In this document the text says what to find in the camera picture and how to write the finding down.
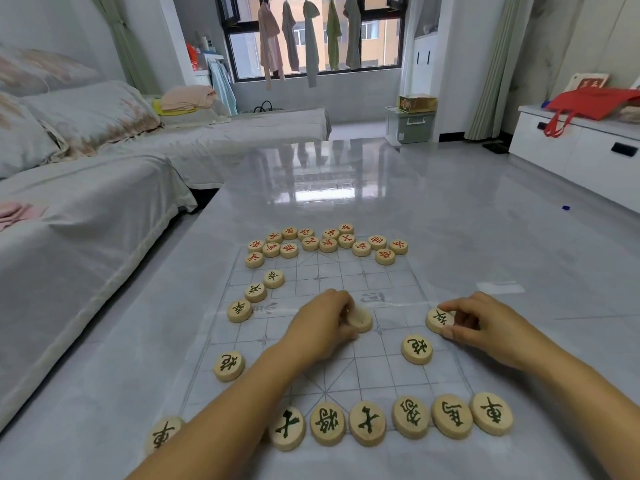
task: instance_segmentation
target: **green curtain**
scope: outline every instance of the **green curtain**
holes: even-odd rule
[[[116,0],[93,0],[109,24],[127,82],[142,94],[160,94],[142,46],[120,15]]]
[[[482,140],[500,134],[509,85],[527,25],[527,0],[505,0],[502,15],[493,36],[491,61],[484,87],[465,138]]]

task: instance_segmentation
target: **cardboard box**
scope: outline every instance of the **cardboard box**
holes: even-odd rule
[[[438,98],[428,94],[398,96],[398,110],[402,112],[435,111],[437,106]]]

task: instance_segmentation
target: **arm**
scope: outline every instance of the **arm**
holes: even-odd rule
[[[233,478],[251,457],[293,379],[339,343],[357,337],[341,318],[343,309],[353,306],[346,291],[327,290],[300,308],[281,341],[127,480]]]
[[[478,347],[546,384],[613,480],[640,472],[640,408],[593,368],[572,356],[509,306],[484,293],[442,303],[456,311],[448,339]]]

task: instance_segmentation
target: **cabinet handle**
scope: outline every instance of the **cabinet handle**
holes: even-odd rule
[[[636,155],[638,149],[636,146],[631,146],[630,144],[614,143],[611,151],[626,157],[633,157]]]

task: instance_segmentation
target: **green storage box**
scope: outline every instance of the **green storage box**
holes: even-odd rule
[[[431,139],[435,111],[406,113],[387,106],[387,140],[394,146]]]

